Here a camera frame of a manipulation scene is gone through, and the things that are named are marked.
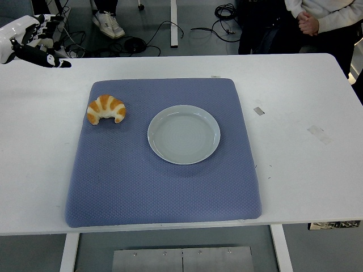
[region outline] white sweater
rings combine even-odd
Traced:
[[[319,33],[350,26],[363,19],[363,0],[285,0],[296,18],[306,11],[319,21]]]

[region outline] white plate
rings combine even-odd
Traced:
[[[154,152],[174,164],[193,164],[208,158],[220,142],[220,127],[205,110],[178,105],[159,112],[147,138]]]

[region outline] blue cushion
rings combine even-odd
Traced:
[[[126,117],[98,125],[85,114],[65,218],[71,227],[253,219],[261,214],[258,181],[239,97],[230,79],[96,82],[89,102],[110,94]],[[221,141],[206,160],[175,165],[147,141],[152,118],[173,105],[208,111]]]

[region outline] table leg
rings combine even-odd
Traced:
[[[78,249],[79,233],[68,233],[64,244],[60,272],[73,272]]]
[[[273,245],[280,272],[293,272],[288,245],[286,243],[284,229],[280,224],[270,225]]]
[[[177,48],[178,27],[175,24],[178,24],[178,13],[176,7],[176,0],[170,0],[170,21],[173,22],[173,24],[170,24],[170,47]]]

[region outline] white sneaker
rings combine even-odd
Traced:
[[[100,11],[97,11],[97,13],[92,17],[92,22],[94,22],[101,32],[107,37],[112,39],[115,38],[115,34],[112,30],[111,14],[109,12],[100,13]]]
[[[119,26],[115,16],[111,16],[111,26],[113,33],[115,34],[115,39],[125,36],[125,31]]]

